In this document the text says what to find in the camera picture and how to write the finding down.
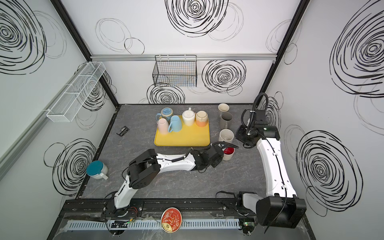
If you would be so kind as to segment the small grey mug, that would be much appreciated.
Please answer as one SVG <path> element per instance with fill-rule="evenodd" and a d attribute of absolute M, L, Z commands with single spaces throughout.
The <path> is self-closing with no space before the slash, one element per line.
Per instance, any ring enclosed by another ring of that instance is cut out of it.
<path fill-rule="evenodd" d="M 227 113 L 230 110 L 230 106 L 225 103 L 221 103 L 218 105 L 218 113 L 221 116 L 223 113 Z"/>

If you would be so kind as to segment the large grey-beige mug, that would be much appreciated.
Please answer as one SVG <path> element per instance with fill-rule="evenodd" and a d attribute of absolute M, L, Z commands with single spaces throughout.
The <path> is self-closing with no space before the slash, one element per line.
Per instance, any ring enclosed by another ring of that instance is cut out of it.
<path fill-rule="evenodd" d="M 222 113 L 220 116 L 220 124 L 219 124 L 220 129 L 221 130 L 229 129 L 231 127 L 232 120 L 233 120 L 233 115 L 231 113 L 228 113 L 228 112 Z"/>

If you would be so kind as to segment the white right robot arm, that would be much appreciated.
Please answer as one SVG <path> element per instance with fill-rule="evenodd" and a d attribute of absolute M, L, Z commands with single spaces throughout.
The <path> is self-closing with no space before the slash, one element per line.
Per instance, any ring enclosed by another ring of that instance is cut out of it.
<path fill-rule="evenodd" d="M 294 229 L 307 205 L 297 196 L 287 174 L 278 128 L 267 123 L 265 110 L 251 110 L 249 122 L 242 122 L 235 137 L 244 148 L 257 148 L 266 177 L 266 197 L 242 193 L 243 206 L 256 214 L 262 226 Z"/>

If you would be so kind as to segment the light blue mug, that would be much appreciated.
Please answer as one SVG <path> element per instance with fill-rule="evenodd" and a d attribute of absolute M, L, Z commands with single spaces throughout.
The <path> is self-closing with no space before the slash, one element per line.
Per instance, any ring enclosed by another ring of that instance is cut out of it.
<path fill-rule="evenodd" d="M 179 116 L 172 116 L 170 123 L 169 123 L 168 132 L 169 133 L 180 132 L 182 130 L 182 127 L 183 127 L 183 125 L 182 125 L 182 121 L 181 121 L 180 117 Z"/>

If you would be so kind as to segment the white ribbed mug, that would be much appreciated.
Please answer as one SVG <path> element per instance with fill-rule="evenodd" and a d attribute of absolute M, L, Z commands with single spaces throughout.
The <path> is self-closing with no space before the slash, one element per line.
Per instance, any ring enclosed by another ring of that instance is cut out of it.
<path fill-rule="evenodd" d="M 182 114 L 182 118 L 186 126 L 192 126 L 195 122 L 195 117 L 196 117 L 196 114 L 192 110 L 192 108 L 185 110 Z"/>

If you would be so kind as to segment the cream mug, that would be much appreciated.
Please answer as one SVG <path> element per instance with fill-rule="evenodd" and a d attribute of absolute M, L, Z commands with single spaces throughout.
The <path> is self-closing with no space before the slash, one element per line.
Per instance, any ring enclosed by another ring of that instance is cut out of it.
<path fill-rule="evenodd" d="M 235 148 L 225 148 L 223 150 L 223 161 L 229 161 L 232 159 L 234 153 L 235 153 Z"/>

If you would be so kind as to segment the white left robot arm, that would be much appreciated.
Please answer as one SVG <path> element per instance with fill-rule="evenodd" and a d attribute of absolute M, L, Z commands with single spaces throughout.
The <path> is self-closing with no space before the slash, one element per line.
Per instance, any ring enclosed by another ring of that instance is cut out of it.
<path fill-rule="evenodd" d="M 223 160 L 223 148 L 209 145 L 206 148 L 189 150 L 180 155 L 156 153 L 154 149 L 146 150 L 129 163 L 123 170 L 124 183 L 115 193 L 115 208 L 123 209 L 130 205 L 137 190 L 148 186 L 158 174 L 173 171 L 203 171 L 208 167 L 215 168 Z"/>

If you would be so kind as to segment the speckled white mug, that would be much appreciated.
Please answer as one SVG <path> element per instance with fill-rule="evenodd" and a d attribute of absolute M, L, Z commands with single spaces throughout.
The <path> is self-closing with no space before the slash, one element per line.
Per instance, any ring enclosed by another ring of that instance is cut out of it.
<path fill-rule="evenodd" d="M 235 138 L 235 135 L 233 131 L 229 129 L 223 129 L 219 133 L 219 142 L 226 142 L 231 144 L 234 138 Z"/>

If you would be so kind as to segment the orange mug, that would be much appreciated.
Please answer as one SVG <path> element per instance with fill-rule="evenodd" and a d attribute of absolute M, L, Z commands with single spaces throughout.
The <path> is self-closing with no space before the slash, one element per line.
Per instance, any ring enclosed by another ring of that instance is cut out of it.
<path fill-rule="evenodd" d="M 196 124 L 199 127 L 205 127 L 208 124 L 209 117 L 207 112 L 199 111 L 196 113 Z"/>

